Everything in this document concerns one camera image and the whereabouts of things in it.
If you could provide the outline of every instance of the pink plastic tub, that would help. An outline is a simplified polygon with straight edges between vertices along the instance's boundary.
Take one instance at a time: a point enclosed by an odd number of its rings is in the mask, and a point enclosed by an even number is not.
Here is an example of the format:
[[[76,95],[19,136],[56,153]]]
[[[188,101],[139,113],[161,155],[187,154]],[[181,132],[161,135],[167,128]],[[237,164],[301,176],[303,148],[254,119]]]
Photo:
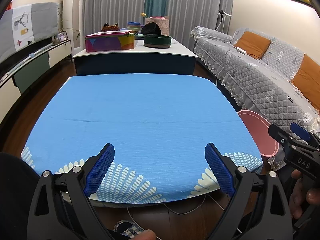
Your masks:
[[[276,155],[279,150],[279,143],[268,134],[269,122],[261,115],[250,110],[241,110],[238,115],[251,134],[260,154],[268,158]]]

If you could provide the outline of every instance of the black bowl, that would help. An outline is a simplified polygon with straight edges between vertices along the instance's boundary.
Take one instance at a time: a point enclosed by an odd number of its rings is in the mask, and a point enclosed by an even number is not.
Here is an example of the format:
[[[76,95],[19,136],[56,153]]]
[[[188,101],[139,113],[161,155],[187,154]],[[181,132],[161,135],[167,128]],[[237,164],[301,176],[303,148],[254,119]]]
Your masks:
[[[142,28],[141,34],[143,34],[143,35],[148,35],[148,34],[161,35],[161,29],[160,29],[159,25],[156,23],[148,23]]]

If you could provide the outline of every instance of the green bowl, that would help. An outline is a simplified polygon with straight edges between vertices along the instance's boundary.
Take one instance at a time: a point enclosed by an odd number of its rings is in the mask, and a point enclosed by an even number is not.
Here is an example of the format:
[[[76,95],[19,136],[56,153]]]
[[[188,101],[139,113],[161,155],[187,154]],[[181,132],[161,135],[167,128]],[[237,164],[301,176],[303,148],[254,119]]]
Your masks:
[[[150,48],[167,49],[171,46],[171,37],[165,35],[144,35],[143,45]]]

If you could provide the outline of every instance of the blue gripper pad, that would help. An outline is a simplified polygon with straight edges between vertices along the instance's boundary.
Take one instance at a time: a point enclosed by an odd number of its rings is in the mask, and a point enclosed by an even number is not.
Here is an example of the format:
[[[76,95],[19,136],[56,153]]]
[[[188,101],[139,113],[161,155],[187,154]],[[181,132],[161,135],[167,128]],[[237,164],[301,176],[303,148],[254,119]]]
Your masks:
[[[232,197],[236,192],[234,188],[233,176],[229,169],[225,166],[224,162],[221,160],[221,157],[228,157],[221,156],[220,152],[217,149],[214,149],[211,144],[207,144],[205,147],[204,156],[222,191]]]
[[[87,197],[97,192],[114,158],[115,148],[112,144],[108,144],[107,148],[104,149],[104,152],[86,176],[84,194]]]
[[[290,130],[306,142],[311,140],[310,133],[304,130],[301,126],[297,125],[295,122],[290,125]]]

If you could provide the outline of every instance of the green cabinet door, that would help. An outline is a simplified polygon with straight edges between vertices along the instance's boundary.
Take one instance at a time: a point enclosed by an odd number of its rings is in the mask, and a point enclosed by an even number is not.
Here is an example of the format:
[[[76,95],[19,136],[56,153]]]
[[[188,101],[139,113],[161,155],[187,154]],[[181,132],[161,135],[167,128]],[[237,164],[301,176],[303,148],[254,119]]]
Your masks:
[[[49,69],[49,55],[44,53],[15,73],[13,78],[21,94]]]

